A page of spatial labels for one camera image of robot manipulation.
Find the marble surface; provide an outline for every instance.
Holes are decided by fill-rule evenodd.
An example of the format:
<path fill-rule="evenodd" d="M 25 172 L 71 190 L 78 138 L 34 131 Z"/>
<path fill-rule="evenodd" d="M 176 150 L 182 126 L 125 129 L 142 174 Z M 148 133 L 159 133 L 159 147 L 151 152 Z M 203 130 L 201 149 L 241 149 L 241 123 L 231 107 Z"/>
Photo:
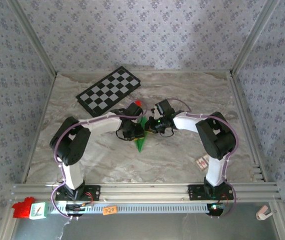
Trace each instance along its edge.
<path fill-rule="evenodd" d="M 61 180 L 61 173 L 53 159 L 49 142 L 62 122 L 69 116 L 91 118 L 75 96 L 107 75 L 58 74 L 41 132 L 32 157 L 27 182 L 44 183 Z M 134 99 L 142 99 L 151 109 L 165 98 L 179 98 L 188 103 L 195 114 L 220 111 L 239 135 L 239 148 L 230 158 L 227 179 L 231 182 L 251 182 L 254 179 L 249 149 L 237 115 L 235 102 L 223 74 L 209 73 L 148 73 L 135 72 L 141 87 L 120 101 L 122 108 Z M 174 109 L 184 109 L 176 101 Z M 133 141 L 122 141 L 115 133 L 90 138 L 81 160 L 86 183 L 110 182 L 202 182 L 206 170 L 201 171 L 195 160 L 206 153 L 200 137 L 186 130 L 175 131 L 173 137 L 149 134 L 141 153 Z"/>

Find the orange label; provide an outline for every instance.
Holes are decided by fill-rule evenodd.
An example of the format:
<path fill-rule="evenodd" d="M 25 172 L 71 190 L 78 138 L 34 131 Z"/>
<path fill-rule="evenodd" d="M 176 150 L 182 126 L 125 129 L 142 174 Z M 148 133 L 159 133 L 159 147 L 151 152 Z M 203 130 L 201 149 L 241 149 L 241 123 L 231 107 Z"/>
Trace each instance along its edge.
<path fill-rule="evenodd" d="M 117 206 L 106 206 L 102 209 L 103 215 L 116 214 L 116 213 L 117 213 Z"/>

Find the black and white checkerboard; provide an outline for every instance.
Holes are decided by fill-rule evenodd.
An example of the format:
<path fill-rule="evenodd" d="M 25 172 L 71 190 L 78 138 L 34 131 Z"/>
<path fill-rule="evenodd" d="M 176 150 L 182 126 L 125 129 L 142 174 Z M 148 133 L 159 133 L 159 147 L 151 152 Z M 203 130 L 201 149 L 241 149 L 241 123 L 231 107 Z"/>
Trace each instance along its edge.
<path fill-rule="evenodd" d="M 76 96 L 93 117 L 105 113 L 141 85 L 141 81 L 123 66 Z"/>

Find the wallpaper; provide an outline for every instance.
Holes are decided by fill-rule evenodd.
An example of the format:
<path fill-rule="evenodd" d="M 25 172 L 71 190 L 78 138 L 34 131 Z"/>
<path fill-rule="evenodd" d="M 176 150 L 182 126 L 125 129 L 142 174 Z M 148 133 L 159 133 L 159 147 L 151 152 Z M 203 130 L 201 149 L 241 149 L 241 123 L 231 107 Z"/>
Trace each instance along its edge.
<path fill-rule="evenodd" d="M 52 80 L 5 0 L 0 0 L 0 219 L 19 183 Z"/>
<path fill-rule="evenodd" d="M 240 70 L 268 179 L 285 204 L 285 1 L 280 1 Z"/>
<path fill-rule="evenodd" d="M 265 0 L 20 0 L 56 71 L 227 70 Z"/>

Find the red toy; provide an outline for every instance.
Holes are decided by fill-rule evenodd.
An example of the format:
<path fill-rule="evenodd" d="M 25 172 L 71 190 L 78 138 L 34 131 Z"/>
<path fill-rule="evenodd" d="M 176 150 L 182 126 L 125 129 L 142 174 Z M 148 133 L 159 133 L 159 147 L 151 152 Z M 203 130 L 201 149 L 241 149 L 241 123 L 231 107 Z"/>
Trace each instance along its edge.
<path fill-rule="evenodd" d="M 35 198 L 32 196 L 26 197 L 23 202 L 17 202 L 12 205 L 14 209 L 13 218 L 16 219 L 28 219 L 31 213 L 32 204 L 35 202 Z"/>
<path fill-rule="evenodd" d="M 142 106 L 142 102 L 141 101 L 135 101 L 134 102 L 138 107 L 141 107 Z"/>

